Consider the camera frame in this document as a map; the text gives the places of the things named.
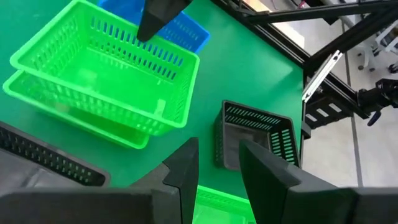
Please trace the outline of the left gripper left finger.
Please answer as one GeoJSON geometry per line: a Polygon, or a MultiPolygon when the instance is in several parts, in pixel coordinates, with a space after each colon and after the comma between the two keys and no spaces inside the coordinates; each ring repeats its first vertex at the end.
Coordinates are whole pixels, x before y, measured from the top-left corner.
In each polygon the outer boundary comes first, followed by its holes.
{"type": "Polygon", "coordinates": [[[192,224],[199,176],[199,141],[192,137],[130,187],[151,196],[155,224],[192,224]]]}

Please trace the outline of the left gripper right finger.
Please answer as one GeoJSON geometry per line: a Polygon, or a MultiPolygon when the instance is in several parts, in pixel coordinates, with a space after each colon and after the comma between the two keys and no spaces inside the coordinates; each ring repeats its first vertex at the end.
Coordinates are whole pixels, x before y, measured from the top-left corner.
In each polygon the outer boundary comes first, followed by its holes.
{"type": "Polygon", "coordinates": [[[354,192],[281,159],[257,143],[239,143],[239,162],[257,224],[352,224],[354,192]]]}

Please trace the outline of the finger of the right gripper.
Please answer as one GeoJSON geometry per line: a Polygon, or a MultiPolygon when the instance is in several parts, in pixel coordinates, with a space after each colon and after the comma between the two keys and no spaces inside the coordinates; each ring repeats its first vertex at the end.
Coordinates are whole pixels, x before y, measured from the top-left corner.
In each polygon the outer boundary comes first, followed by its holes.
{"type": "Polygon", "coordinates": [[[145,0],[137,38],[147,42],[192,2],[193,0],[145,0]]]}

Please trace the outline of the blue plastic slotted basket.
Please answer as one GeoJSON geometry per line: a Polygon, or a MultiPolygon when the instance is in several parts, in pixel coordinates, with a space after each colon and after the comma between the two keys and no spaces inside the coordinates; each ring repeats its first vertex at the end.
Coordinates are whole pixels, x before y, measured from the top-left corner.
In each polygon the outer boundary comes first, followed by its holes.
{"type": "MultiPolygon", "coordinates": [[[[145,0],[98,0],[97,5],[138,26],[144,3],[145,0]]],[[[157,35],[196,54],[210,39],[210,33],[184,12],[165,25],[157,35]]]]}

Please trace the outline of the green plastic slotted basket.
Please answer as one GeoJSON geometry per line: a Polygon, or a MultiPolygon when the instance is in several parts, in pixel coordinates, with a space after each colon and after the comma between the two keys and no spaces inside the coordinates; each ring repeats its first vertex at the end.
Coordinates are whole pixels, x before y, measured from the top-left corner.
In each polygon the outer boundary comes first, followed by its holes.
{"type": "Polygon", "coordinates": [[[23,70],[18,70],[11,75],[3,83],[2,88],[6,94],[36,107],[54,118],[121,146],[142,149],[147,146],[149,141],[148,134],[84,111],[78,105],[74,105],[74,97],[71,93],[65,93],[63,90],[58,92],[55,84],[23,70]]]}
{"type": "Polygon", "coordinates": [[[199,185],[193,224],[256,224],[249,200],[199,185]]]}
{"type": "Polygon", "coordinates": [[[161,37],[72,0],[10,59],[58,103],[158,136],[186,125],[200,64],[161,37]]]}

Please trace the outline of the light wooden table board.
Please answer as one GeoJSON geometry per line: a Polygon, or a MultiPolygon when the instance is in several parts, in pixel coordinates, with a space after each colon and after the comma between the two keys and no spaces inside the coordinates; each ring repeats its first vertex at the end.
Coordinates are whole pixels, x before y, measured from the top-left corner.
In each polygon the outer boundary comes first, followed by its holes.
{"type": "MultiPolygon", "coordinates": [[[[252,7],[256,12],[270,11],[266,4],[262,0],[243,0],[246,4],[252,7]]],[[[301,48],[305,47],[305,38],[299,34],[293,27],[291,27],[287,22],[279,22],[274,24],[281,32],[283,32],[288,38],[295,42],[301,48]]]]}

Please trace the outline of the white wheeled stand base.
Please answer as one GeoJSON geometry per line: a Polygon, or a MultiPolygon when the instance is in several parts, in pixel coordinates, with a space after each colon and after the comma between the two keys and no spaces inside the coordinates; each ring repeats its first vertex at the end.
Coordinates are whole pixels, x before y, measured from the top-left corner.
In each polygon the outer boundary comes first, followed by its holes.
{"type": "Polygon", "coordinates": [[[356,48],[359,50],[358,56],[364,57],[358,70],[368,68],[370,72],[375,71],[376,57],[380,52],[390,52],[398,56],[398,20],[361,42],[356,48]]]}

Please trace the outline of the long white metal bracket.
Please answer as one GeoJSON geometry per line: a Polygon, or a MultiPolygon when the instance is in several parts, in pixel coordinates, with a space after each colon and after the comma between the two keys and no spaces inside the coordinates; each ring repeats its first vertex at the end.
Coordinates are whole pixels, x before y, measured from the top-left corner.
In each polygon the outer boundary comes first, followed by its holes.
{"type": "Polygon", "coordinates": [[[343,53],[337,50],[335,53],[329,55],[329,57],[321,64],[320,68],[315,72],[308,85],[304,88],[302,95],[302,101],[304,103],[307,103],[312,97],[342,55],[343,53]]]}

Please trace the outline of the black clamp mount blue knob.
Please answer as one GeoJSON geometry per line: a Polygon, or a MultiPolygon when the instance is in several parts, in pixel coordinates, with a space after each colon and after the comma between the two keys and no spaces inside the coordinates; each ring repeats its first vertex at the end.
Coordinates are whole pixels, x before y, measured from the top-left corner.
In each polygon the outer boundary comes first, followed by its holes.
{"type": "Polygon", "coordinates": [[[370,90],[357,92],[358,106],[365,113],[374,112],[367,125],[372,126],[380,117],[381,110],[392,106],[398,108],[398,80],[382,78],[370,90]]]}

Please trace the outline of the black aluminium table frame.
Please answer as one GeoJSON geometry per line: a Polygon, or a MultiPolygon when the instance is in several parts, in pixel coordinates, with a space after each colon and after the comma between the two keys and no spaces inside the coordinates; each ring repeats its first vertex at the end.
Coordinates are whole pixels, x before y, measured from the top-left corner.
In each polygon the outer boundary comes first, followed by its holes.
{"type": "MultiPolygon", "coordinates": [[[[303,80],[312,78],[321,64],[337,50],[343,54],[377,31],[398,20],[398,0],[377,0],[317,6],[294,11],[256,12],[243,0],[211,0],[251,32],[267,42],[303,70],[303,80]],[[277,29],[278,22],[367,14],[367,17],[342,33],[314,55],[309,55],[277,29]]],[[[307,103],[303,103],[302,139],[309,139],[311,131],[357,114],[368,121],[372,113],[358,106],[357,92],[330,73],[307,103]]]]}

